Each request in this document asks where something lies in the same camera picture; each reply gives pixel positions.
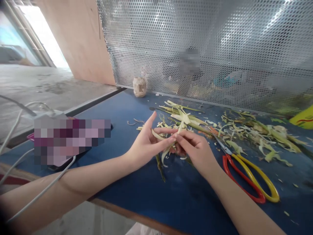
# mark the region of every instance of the red scissor handle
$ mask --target red scissor handle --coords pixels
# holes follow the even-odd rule
[[[237,181],[235,180],[235,178],[231,175],[229,169],[228,169],[228,165],[227,165],[227,160],[229,161],[229,163],[231,164],[231,166],[235,169],[235,171],[245,180],[248,182],[248,184],[251,185],[251,187],[257,192],[259,197],[254,197],[252,196],[250,193],[248,193],[246,190],[243,189],[243,187],[241,187],[240,184],[237,183]],[[260,203],[260,204],[264,204],[265,203],[265,197],[263,195],[263,193],[261,192],[261,190],[259,190],[259,188],[247,177],[245,176],[244,173],[242,173],[234,164],[232,158],[230,155],[226,154],[223,156],[223,167],[224,167],[224,171],[226,172],[226,174],[246,193],[248,194],[248,196],[255,201],[256,203]]]

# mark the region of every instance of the person's left hand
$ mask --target person's left hand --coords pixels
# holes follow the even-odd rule
[[[134,160],[134,164],[136,164],[138,168],[147,164],[153,156],[157,155],[159,152],[162,152],[169,145],[173,144],[176,141],[173,136],[165,140],[159,140],[153,136],[151,128],[156,116],[157,113],[154,111],[151,117],[144,124],[135,142],[126,153],[128,158]],[[177,129],[171,129],[166,127],[154,128],[153,130],[157,134],[173,134],[178,131]]]

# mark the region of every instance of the plywood panel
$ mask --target plywood panel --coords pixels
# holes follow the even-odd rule
[[[75,78],[115,85],[96,0],[37,0]]]

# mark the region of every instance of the forearm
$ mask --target forearm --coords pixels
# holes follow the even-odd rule
[[[61,217],[106,186],[137,170],[131,158],[123,155],[97,164],[67,171],[42,197],[13,221],[31,233]],[[8,217],[16,214],[60,173],[23,185],[1,196]]]
[[[204,177],[218,195],[240,235],[285,234],[218,164]]]

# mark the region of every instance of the scissors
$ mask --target scissors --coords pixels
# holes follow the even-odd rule
[[[270,202],[279,202],[279,195],[277,192],[277,189],[275,188],[274,184],[271,182],[271,180],[267,177],[266,174],[264,174],[263,171],[261,171],[260,168],[258,168],[256,165],[254,165],[252,162],[248,161],[247,159],[245,159],[243,156],[241,156],[240,154],[235,155],[234,153],[232,153],[220,140],[219,138],[213,134],[213,136],[215,137],[215,139],[217,140],[217,142],[220,144],[220,146],[222,147],[222,150],[224,151],[225,155],[223,156],[223,168],[226,172],[226,174],[243,190],[245,191],[246,194],[248,194],[248,196],[255,201],[256,203],[260,203],[263,204],[265,203],[265,199],[269,200]],[[247,176],[245,176],[244,173],[242,173],[234,164],[232,158],[236,159],[237,162],[240,163],[240,165],[244,168],[244,170],[246,171],[247,175],[249,176],[249,178]],[[230,163],[230,165],[235,169],[235,171],[245,180],[248,182],[248,184],[251,185],[251,187],[253,187],[253,189],[258,193],[258,198],[252,196],[251,194],[249,194],[246,190],[244,190],[235,180],[235,178],[231,175],[229,169],[228,169],[228,165],[227,165],[227,161]],[[266,182],[266,184],[268,185],[272,196],[269,196],[260,186],[260,184],[258,183],[258,181],[255,179],[254,175],[252,174],[252,172],[250,171],[250,169],[248,168],[248,166],[246,165],[248,164],[249,166],[251,166],[253,169],[255,169],[260,175],[261,177],[264,179],[264,181]]]

